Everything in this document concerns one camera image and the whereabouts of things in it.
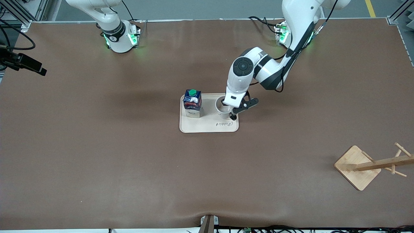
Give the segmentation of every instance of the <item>milk carton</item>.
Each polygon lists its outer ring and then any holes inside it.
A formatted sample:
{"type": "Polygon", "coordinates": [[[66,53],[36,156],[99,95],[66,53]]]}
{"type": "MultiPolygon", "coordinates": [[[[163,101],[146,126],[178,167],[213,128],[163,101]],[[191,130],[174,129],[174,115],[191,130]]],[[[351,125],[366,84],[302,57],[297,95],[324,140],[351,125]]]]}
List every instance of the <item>milk carton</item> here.
{"type": "Polygon", "coordinates": [[[187,117],[200,117],[201,112],[201,91],[188,89],[184,95],[184,108],[187,117]]]}

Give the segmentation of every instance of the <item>wooden stand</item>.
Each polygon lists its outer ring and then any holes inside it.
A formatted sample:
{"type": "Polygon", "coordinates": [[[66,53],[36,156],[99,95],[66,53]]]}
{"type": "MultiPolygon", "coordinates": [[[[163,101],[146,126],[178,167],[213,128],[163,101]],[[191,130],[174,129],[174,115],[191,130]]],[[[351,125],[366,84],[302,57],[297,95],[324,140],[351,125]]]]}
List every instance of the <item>wooden stand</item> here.
{"type": "Polygon", "coordinates": [[[380,173],[381,168],[391,172],[391,174],[406,175],[395,171],[396,166],[414,163],[414,157],[406,151],[400,144],[395,143],[398,151],[395,157],[373,160],[367,153],[363,152],[358,146],[352,146],[334,164],[335,168],[357,189],[364,190],[369,183],[380,173]]]}

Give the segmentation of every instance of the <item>yellow floor line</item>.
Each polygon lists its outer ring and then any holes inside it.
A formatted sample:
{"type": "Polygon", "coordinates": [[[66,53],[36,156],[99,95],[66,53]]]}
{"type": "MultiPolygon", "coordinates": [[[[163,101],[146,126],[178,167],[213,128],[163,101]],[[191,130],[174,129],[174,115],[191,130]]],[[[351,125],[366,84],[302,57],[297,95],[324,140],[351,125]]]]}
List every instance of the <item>yellow floor line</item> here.
{"type": "Polygon", "coordinates": [[[365,3],[369,11],[369,16],[371,16],[371,18],[375,18],[376,16],[375,16],[374,8],[372,8],[371,0],[365,0],[365,3]]]}

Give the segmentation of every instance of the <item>wooden peg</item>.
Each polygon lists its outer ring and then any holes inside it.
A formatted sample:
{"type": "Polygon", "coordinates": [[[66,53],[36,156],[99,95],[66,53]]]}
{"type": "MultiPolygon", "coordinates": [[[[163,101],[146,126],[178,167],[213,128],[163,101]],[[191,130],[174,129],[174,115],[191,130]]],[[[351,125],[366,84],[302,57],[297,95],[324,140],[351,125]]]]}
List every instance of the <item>wooden peg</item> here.
{"type": "Polygon", "coordinates": [[[367,153],[365,153],[365,151],[361,151],[361,153],[365,155],[365,157],[367,157],[369,160],[371,160],[371,162],[375,163],[375,160],[371,158],[371,156],[369,156],[367,153]]]}
{"type": "Polygon", "coordinates": [[[396,145],[400,150],[402,150],[408,157],[412,157],[412,155],[408,153],[408,151],[405,150],[404,147],[402,147],[400,144],[394,143],[394,145],[396,145]]]}
{"type": "MultiPolygon", "coordinates": [[[[387,170],[387,171],[391,171],[391,168],[388,168],[388,167],[386,167],[386,168],[384,168],[385,170],[387,170]]],[[[397,171],[395,171],[395,174],[397,174],[397,175],[400,175],[400,176],[402,176],[402,177],[407,177],[407,175],[406,174],[402,174],[401,172],[397,172],[397,171]]]]}
{"type": "Polygon", "coordinates": [[[401,150],[400,150],[400,149],[398,149],[398,151],[397,151],[397,153],[395,154],[395,156],[394,156],[394,157],[398,157],[400,154],[401,154],[401,150]]]}

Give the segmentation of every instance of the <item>wooden base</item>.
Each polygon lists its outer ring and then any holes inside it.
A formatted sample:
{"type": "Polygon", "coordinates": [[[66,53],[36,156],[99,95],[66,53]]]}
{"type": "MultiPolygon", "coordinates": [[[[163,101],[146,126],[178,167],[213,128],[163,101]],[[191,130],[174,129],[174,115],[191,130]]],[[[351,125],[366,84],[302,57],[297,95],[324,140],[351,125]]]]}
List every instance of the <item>wooden base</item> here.
{"type": "Polygon", "coordinates": [[[381,172],[381,169],[355,171],[357,164],[370,162],[358,146],[352,146],[334,164],[335,168],[359,191],[365,189],[369,183],[381,172]]]}

